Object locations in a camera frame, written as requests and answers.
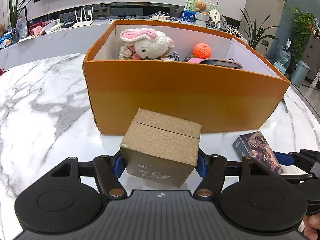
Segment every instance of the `brown cardboard box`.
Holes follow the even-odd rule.
[[[131,175],[181,187],[197,164],[201,124],[139,109],[120,150]]]

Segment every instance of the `finger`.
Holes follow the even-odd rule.
[[[318,232],[309,225],[307,219],[305,222],[304,236],[307,237],[309,240],[317,240],[318,239]]]
[[[311,216],[309,218],[309,225],[315,229],[320,229],[320,214]]]

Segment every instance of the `logo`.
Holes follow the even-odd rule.
[[[168,175],[162,175],[161,172],[153,172],[153,173],[152,173],[152,176],[155,177],[155,178],[157,178],[157,179],[171,179],[170,176],[168,176]]]
[[[164,193],[161,192],[161,193],[158,193],[156,196],[159,197],[159,198],[163,198],[163,197],[166,196],[166,194],[164,194]]]

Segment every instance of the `cardboard box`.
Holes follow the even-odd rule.
[[[206,43],[212,57],[243,69],[162,60],[119,60],[121,31],[154,28],[174,41],[180,59]],[[290,82],[234,35],[178,22],[116,20],[83,62],[93,118],[102,134],[124,135],[139,108],[200,123],[202,133],[257,130]]]
[[[241,159],[243,156],[251,156],[273,172],[283,173],[275,154],[260,131],[240,135],[233,147]]]
[[[139,109],[121,144],[131,175],[181,187],[197,164],[201,124]]]

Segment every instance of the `open box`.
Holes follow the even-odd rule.
[[[119,60],[121,31],[154,28],[174,41],[180,59],[198,43],[212,57],[243,69],[161,60]],[[124,135],[139,108],[202,124],[203,133],[259,129],[290,82],[254,49],[231,34],[178,22],[117,20],[83,62],[93,117],[102,134]]]

